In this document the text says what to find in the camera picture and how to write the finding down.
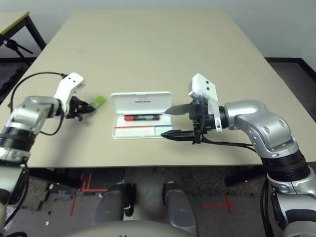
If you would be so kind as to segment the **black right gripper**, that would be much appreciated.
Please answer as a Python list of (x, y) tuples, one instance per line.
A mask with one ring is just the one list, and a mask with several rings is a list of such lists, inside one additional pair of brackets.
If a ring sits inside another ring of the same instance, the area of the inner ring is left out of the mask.
[(194, 131), (169, 130), (161, 134), (161, 137), (173, 141), (192, 141), (200, 144), (203, 135), (207, 133), (206, 117), (208, 116), (208, 101), (205, 98), (198, 98), (189, 104), (175, 105), (165, 112), (168, 115), (184, 115), (189, 113), (189, 119), (193, 122)]

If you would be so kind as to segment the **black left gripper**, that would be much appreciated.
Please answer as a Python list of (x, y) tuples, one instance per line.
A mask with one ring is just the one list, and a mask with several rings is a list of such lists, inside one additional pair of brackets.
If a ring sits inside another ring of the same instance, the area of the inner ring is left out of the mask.
[(94, 111), (95, 108), (93, 103), (88, 103), (75, 96), (72, 96), (66, 119), (77, 119), (78, 121), (82, 121), (83, 115), (90, 114)]

